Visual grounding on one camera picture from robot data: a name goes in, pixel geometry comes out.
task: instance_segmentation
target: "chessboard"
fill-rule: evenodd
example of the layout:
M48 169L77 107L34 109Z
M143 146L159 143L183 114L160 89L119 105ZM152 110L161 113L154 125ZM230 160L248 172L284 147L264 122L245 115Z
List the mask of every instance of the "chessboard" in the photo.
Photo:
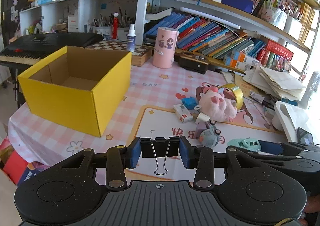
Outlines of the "chessboard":
M88 46L89 49L99 50L123 50L127 51L127 44L121 42L101 41L99 43ZM152 48L143 45L135 45L135 50L132 52L131 64L142 66L151 57Z

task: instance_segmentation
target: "packing tape roll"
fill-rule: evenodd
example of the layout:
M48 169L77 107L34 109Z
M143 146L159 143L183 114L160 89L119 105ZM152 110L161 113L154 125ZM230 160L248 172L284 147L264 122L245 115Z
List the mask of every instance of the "packing tape roll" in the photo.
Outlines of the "packing tape roll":
M240 87L235 84L226 84L226 85L218 87L218 89L221 89L221 88L227 88L233 92L233 94L236 97L237 109L241 109L241 107L243 105L243 93L242 93Z

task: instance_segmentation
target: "crosshair marking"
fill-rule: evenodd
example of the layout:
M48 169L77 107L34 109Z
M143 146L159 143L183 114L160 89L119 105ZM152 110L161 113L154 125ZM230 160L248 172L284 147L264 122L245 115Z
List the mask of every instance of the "crosshair marking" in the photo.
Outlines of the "crosshair marking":
M161 188L163 188L163 187L165 187L165 186L164 186L163 184L157 184L156 187L157 187L158 189L161 189Z

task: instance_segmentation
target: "pink plush toy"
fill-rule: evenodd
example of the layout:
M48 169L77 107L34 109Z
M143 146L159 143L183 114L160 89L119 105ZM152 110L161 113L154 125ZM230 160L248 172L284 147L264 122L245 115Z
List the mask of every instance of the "pink plush toy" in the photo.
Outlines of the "pink plush toy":
M199 100L199 105L202 113L217 122L231 122L237 115L236 103L226 99L223 93L218 93L217 87L208 90Z

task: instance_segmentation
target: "green crocodile clip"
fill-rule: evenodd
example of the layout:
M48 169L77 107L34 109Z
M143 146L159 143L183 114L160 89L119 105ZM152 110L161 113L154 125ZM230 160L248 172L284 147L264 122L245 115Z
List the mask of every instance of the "green crocodile clip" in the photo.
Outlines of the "green crocodile clip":
M228 146L247 149L253 152L261 151L261 145L257 139L232 139L228 142Z

